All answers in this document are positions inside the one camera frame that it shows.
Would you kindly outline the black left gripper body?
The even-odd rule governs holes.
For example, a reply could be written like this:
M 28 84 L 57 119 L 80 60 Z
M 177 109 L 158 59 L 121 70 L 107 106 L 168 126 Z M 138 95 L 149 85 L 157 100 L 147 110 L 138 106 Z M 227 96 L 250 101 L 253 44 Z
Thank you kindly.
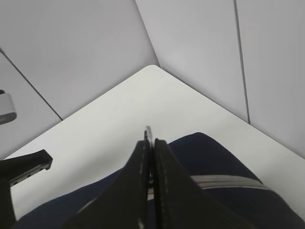
M 0 228 L 10 229 L 16 222 L 15 212 L 11 200 L 10 183 L 0 178 Z

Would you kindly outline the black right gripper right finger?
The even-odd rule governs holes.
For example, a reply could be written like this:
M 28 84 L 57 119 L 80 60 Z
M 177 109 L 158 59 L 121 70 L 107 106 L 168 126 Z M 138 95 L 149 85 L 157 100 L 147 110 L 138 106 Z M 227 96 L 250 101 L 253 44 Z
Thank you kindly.
M 164 140 L 153 150 L 154 201 L 159 229 L 253 229 L 188 175 Z

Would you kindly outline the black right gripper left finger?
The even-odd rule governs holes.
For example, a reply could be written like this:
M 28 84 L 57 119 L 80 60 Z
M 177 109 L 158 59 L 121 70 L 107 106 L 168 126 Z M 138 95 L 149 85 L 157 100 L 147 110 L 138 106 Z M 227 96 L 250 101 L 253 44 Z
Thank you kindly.
M 64 229 L 145 229 L 150 144 L 138 141 L 116 179 L 90 204 L 64 223 Z

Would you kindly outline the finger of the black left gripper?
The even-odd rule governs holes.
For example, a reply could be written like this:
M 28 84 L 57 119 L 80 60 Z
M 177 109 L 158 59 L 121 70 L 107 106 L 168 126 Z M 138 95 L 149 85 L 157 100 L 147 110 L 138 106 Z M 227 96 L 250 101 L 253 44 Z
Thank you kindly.
M 53 158 L 46 150 L 0 161 L 0 178 L 14 186 L 42 170 L 49 170 Z

